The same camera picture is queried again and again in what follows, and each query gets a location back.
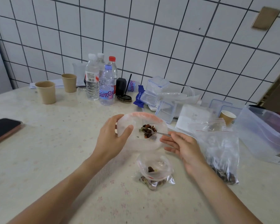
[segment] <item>paper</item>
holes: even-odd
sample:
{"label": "paper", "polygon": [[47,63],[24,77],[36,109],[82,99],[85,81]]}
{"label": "paper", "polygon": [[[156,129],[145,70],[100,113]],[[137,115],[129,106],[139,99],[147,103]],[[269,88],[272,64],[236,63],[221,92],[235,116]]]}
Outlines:
{"label": "paper", "polygon": [[[63,81],[62,79],[53,79],[49,80],[50,82],[55,83],[55,88],[64,88]],[[85,86],[84,82],[83,83],[77,83],[76,86]],[[36,89],[35,83],[30,83],[29,86],[30,89]]]}

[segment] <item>smartphone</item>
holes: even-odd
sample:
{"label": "smartphone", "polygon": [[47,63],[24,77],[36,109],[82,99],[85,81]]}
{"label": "smartphone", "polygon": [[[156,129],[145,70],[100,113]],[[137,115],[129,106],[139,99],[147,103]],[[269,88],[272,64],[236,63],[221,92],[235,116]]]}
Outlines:
{"label": "smartphone", "polygon": [[18,120],[8,118],[0,119],[0,142],[21,129],[22,126],[23,123]]}

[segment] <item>hand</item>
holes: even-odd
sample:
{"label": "hand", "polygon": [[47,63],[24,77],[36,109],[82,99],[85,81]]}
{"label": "hand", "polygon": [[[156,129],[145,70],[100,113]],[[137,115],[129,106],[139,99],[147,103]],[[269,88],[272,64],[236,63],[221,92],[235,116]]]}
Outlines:
{"label": "hand", "polygon": [[160,141],[172,147],[164,147],[166,151],[177,154],[184,162],[184,166],[189,175],[193,175],[196,168],[208,166],[197,141],[183,133],[170,131],[168,136],[162,136]]}
{"label": "hand", "polygon": [[120,137],[117,136],[115,133],[115,124],[121,117],[123,117],[123,114],[112,116],[105,122],[100,130],[93,155],[98,156],[100,159],[104,159],[105,162],[109,162],[120,153],[127,138],[133,131],[133,125],[129,125]]}

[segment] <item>forearm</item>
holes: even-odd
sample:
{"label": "forearm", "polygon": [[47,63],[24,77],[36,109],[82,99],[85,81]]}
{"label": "forearm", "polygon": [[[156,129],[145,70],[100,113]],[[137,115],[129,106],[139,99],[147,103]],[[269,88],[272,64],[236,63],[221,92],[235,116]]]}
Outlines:
{"label": "forearm", "polygon": [[223,224],[261,223],[210,167],[203,166],[194,173],[194,180]]}
{"label": "forearm", "polygon": [[105,163],[100,157],[89,157],[73,173],[32,203],[8,224],[60,223],[66,210]]}

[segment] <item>white bottle cap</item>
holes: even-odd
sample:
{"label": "white bottle cap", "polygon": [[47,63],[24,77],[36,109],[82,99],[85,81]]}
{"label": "white bottle cap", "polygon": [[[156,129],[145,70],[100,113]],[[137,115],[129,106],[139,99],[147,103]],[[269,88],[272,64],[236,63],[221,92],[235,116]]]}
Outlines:
{"label": "white bottle cap", "polygon": [[88,58],[91,59],[91,60],[96,60],[96,55],[95,54],[88,54]]}
{"label": "white bottle cap", "polygon": [[99,53],[98,53],[98,57],[99,57],[99,58],[104,58],[105,55],[104,55],[103,53],[99,52]]}

